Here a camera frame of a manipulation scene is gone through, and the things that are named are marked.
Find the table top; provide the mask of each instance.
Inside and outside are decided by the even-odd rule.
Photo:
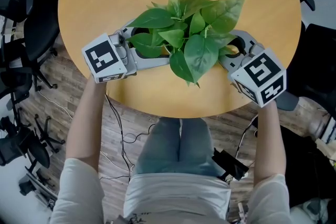
[[[81,48],[103,33],[113,34],[146,10],[151,1],[167,0],[59,0],[60,31],[78,69],[90,71]],[[287,67],[296,51],[301,28],[299,0],[246,0],[235,29],[250,33],[271,47]],[[178,78],[170,66],[138,71],[134,77],[108,82],[107,94],[133,109],[174,118],[196,118],[225,113],[250,100],[238,93],[227,71],[214,66],[200,80],[201,88]]]

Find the floor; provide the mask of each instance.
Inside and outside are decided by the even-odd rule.
[[[17,26],[16,37],[22,35],[22,25]],[[42,85],[41,93],[51,101],[64,106],[74,115],[79,104],[80,97],[86,84],[86,78],[79,72],[77,67],[71,61],[61,36],[55,42],[58,51],[56,58],[50,58],[43,64],[42,72],[49,79],[50,83],[57,83],[58,89],[47,89]],[[157,122],[158,117],[149,115],[128,108],[113,101],[113,104],[121,115],[125,141],[133,141],[135,135],[146,133],[151,124]],[[34,115],[40,116],[41,123],[47,116],[51,116],[50,135],[60,140],[67,138],[70,128],[71,118],[60,107],[46,100],[40,93],[30,91],[30,97],[22,102],[24,122],[29,121],[35,126]],[[225,114],[205,118],[215,147],[218,150],[226,150],[230,154],[235,154],[243,130],[247,127],[250,120],[257,114],[257,107],[254,104],[248,104],[237,110]],[[299,105],[292,112],[279,111],[281,124],[299,135],[318,136],[325,126],[329,115],[326,114],[314,102],[306,99],[300,99]],[[239,182],[232,182],[232,196],[230,201],[229,220],[238,218],[238,202],[243,202],[245,206],[250,193],[253,189],[253,171],[254,158],[256,150],[256,139],[253,136],[254,129],[247,132],[245,139],[239,151],[238,159],[245,165],[250,166],[248,177]],[[113,163],[107,158],[101,156],[99,163],[100,177],[119,177],[127,175],[126,166],[121,157],[121,135],[118,123],[114,114],[111,112],[107,102],[104,103],[102,120],[102,144],[101,149]],[[141,149],[146,141],[146,135],[141,135],[133,144],[126,144],[125,151],[132,163],[136,163]],[[51,166],[43,173],[50,177],[50,184],[57,192],[59,187],[59,178],[65,161],[65,145],[60,148],[58,154],[51,157]],[[103,200],[103,210],[105,219],[113,220],[119,214],[122,214],[124,194],[128,186],[126,177],[118,179],[101,179],[105,192]]]

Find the pothos plant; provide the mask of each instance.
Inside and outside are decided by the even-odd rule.
[[[218,61],[234,54],[227,45],[244,0],[169,0],[140,14],[130,27],[144,28],[128,41],[144,56],[158,57],[165,46],[172,71],[188,84],[198,80]]]

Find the blue jeans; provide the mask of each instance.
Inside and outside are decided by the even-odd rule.
[[[135,174],[185,173],[222,176],[212,159],[214,147],[202,119],[160,118],[149,135],[135,166]]]

